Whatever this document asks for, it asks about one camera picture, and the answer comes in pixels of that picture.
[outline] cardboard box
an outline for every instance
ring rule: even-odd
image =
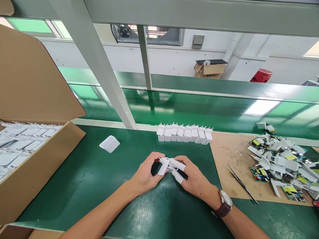
[[[0,25],[0,120],[62,124],[0,183],[0,225],[14,222],[85,132],[70,122],[86,113],[36,38]]]
[[[4,225],[0,239],[58,239],[63,232]]]
[[[210,60],[210,65],[203,65],[206,60],[197,60],[194,66],[195,77],[219,79],[224,73],[227,62],[224,60]]]

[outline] row of chargers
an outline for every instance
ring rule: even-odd
[[[213,139],[212,131],[213,128],[206,128],[206,126],[183,126],[183,124],[178,125],[177,123],[162,125],[161,123],[157,130],[157,135],[161,142],[195,142],[206,145]]]

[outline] yellow label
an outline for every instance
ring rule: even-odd
[[[290,192],[297,193],[297,190],[294,187],[289,187],[288,186],[288,189],[289,189]]]
[[[299,177],[298,179],[304,184],[308,183],[308,181],[304,177]]]
[[[319,175],[319,169],[313,169],[312,171]]]
[[[263,174],[264,176],[267,176],[267,173],[266,173],[265,170],[261,169],[260,171],[262,172],[262,174]]]
[[[293,154],[288,155],[288,156],[286,157],[286,159],[289,159],[289,160],[294,160],[294,159],[296,159],[296,158],[297,158],[297,157],[294,156]]]
[[[260,143],[257,141],[257,140],[253,140],[253,142],[256,144],[256,145],[260,145]]]
[[[290,193],[290,190],[289,190],[289,188],[288,188],[288,187],[282,187],[282,189],[283,189],[285,192]]]

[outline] hand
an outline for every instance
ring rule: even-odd
[[[175,179],[186,191],[205,201],[214,210],[220,207],[221,200],[218,188],[207,180],[189,158],[177,156],[171,160],[171,163],[188,175],[188,179],[184,179],[177,171],[172,171]]]
[[[154,162],[159,162],[160,156],[165,157],[165,154],[152,152],[140,165],[134,176],[127,182],[129,188],[133,190],[134,193],[136,193],[136,196],[139,196],[154,188],[168,172],[167,169],[162,176],[158,174],[152,176],[151,167]]]

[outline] wristwatch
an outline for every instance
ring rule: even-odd
[[[218,193],[219,193],[220,199],[222,200],[222,205],[220,206],[219,209],[212,210],[212,213],[215,215],[215,217],[220,218],[220,217],[225,217],[233,208],[234,204],[231,198],[223,190],[219,190]]]

